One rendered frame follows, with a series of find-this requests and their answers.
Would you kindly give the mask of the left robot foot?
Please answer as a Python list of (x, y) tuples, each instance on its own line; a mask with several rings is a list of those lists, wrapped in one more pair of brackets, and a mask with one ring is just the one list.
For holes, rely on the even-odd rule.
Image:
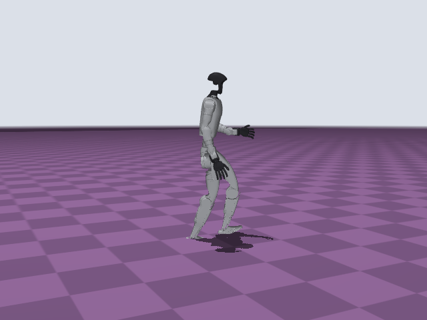
[(223, 229), (224, 231), (222, 231), (221, 229), (218, 231), (218, 233), (219, 234), (231, 234), (231, 233), (234, 233), (234, 232), (236, 232), (236, 231), (238, 231), (238, 230), (240, 230), (242, 228), (242, 226), (241, 225), (238, 225), (238, 226), (228, 226), (228, 228), (227, 229)]

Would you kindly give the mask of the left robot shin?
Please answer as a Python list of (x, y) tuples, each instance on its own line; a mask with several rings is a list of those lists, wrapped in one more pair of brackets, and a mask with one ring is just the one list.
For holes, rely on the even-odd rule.
[(238, 204), (239, 197), (240, 197), (240, 195), (238, 197), (236, 197), (235, 199), (230, 199), (230, 198), (228, 198), (226, 196), (226, 203), (224, 205), (224, 211), (223, 211), (223, 213), (224, 213), (224, 221), (223, 221), (223, 225), (222, 225), (222, 231), (224, 231), (225, 229), (228, 228), (228, 225), (230, 224), (230, 221), (231, 221), (231, 219), (232, 219), (232, 217), (234, 215), (234, 212), (236, 210), (236, 206)]

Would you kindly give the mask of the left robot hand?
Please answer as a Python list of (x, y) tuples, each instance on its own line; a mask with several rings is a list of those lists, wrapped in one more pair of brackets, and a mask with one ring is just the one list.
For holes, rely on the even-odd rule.
[[(253, 137), (250, 136), (250, 135), (254, 136), (254, 134), (253, 134), (253, 133), (255, 133), (254, 132), (254, 128), (246, 128), (246, 127), (249, 127), (249, 126), (250, 125), (246, 125), (245, 127), (242, 127), (242, 128), (233, 128), (233, 129), (237, 129), (237, 135), (242, 135), (244, 137), (251, 137), (253, 139)], [(249, 131), (249, 130), (253, 130), (253, 131)]]

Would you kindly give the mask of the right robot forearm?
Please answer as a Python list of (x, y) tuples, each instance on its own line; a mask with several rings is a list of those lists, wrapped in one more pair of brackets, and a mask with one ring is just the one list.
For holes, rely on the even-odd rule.
[(213, 143), (213, 138), (211, 136), (210, 127), (203, 128), (203, 142), (205, 143), (205, 148), (207, 148), (207, 153), (211, 156), (211, 159), (217, 158), (216, 149)]

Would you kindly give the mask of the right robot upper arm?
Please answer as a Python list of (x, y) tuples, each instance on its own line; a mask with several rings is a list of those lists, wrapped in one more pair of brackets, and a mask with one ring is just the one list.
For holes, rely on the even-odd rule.
[[(215, 111), (216, 103), (212, 100), (205, 101), (203, 105), (203, 118), (201, 122), (201, 134), (203, 134), (203, 128), (209, 127), (209, 123), (211, 122), (211, 118), (213, 115), (213, 112)], [(210, 128), (211, 129), (211, 128)]]

